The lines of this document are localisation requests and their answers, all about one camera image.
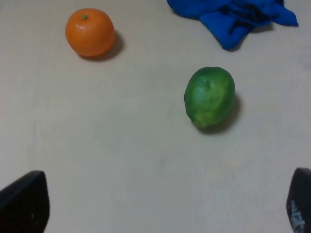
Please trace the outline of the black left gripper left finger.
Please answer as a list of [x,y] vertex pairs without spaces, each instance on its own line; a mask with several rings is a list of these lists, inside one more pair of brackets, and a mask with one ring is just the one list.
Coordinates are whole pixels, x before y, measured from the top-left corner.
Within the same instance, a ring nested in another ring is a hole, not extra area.
[[50,217],[46,175],[30,171],[0,191],[2,233],[43,233]]

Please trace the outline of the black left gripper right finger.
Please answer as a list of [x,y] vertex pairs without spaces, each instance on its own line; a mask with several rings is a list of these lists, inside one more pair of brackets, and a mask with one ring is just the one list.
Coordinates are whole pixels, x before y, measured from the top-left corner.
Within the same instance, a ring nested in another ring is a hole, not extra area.
[[311,170],[298,167],[292,177],[286,202],[293,232],[311,232]]

